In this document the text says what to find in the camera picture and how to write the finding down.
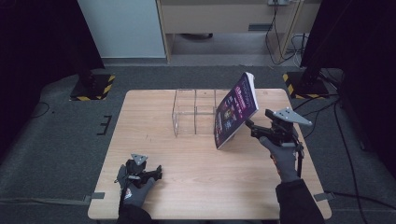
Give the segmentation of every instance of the wooden tabletop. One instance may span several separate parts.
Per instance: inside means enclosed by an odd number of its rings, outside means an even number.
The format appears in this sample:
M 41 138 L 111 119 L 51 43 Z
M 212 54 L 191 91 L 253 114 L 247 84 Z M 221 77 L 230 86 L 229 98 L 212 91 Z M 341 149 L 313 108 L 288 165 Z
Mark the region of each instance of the wooden tabletop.
M 118 170 L 131 154 L 148 156 L 146 171 L 163 167 L 163 179 L 148 193 L 143 208 L 153 219 L 277 219 L 276 186 L 280 177 L 269 151 L 250 137 L 245 125 L 220 150 L 213 133 L 175 136 L 172 111 L 175 90 L 128 91 L 99 176 L 95 192 L 104 199 L 92 199 L 88 216 L 117 219 L 120 185 Z M 270 127 L 266 108 L 290 106 L 280 89 L 257 89 L 260 110 L 256 125 Z M 300 136 L 300 128 L 295 124 Z M 302 178 L 311 193 L 323 192 L 304 139 Z M 332 215 L 327 201 L 318 202 L 325 218 Z

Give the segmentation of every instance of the wall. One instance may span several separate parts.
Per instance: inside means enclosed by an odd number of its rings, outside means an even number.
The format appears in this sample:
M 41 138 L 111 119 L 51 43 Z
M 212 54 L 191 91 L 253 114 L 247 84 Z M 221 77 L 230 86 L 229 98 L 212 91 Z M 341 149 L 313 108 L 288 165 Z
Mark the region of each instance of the wall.
M 102 58 L 165 58 L 155 0 L 78 0 Z

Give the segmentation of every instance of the clear acrylic box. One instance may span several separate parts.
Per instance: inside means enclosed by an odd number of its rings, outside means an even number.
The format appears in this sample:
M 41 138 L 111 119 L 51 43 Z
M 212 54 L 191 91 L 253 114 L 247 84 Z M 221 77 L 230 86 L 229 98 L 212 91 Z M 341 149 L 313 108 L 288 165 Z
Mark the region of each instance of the clear acrylic box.
M 213 134 L 216 107 L 227 92 L 224 90 L 176 90 L 172 112 L 175 136 Z

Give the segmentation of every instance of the book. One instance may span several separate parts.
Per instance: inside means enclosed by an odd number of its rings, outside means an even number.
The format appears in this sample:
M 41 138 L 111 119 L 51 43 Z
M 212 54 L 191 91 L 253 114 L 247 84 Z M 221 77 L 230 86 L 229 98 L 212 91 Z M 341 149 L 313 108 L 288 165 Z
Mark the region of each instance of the book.
M 221 148 L 258 110 L 254 76 L 245 72 L 216 108 L 216 148 Z

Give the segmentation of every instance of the gray glove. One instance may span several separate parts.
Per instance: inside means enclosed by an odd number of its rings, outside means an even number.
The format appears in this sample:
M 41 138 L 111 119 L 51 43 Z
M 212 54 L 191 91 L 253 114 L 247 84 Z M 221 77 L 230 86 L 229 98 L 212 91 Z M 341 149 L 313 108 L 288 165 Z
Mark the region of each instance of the gray glove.
M 278 147 L 274 145 L 267 137 L 261 137 L 260 143 L 268 148 L 271 152 L 271 158 L 277 168 L 282 183 L 291 182 L 300 179 L 297 176 L 295 168 L 296 147 Z
M 129 184 L 125 186 L 125 181 L 127 180 L 126 167 L 124 165 L 119 169 L 119 174 L 117 175 L 117 180 L 120 183 L 121 189 L 126 189 L 125 197 L 123 204 L 132 204 L 138 207 L 143 205 L 143 202 L 146 199 L 146 195 L 149 193 L 149 190 L 154 186 L 155 179 L 152 177 L 148 180 L 148 182 L 141 189 L 137 188 L 134 184 Z

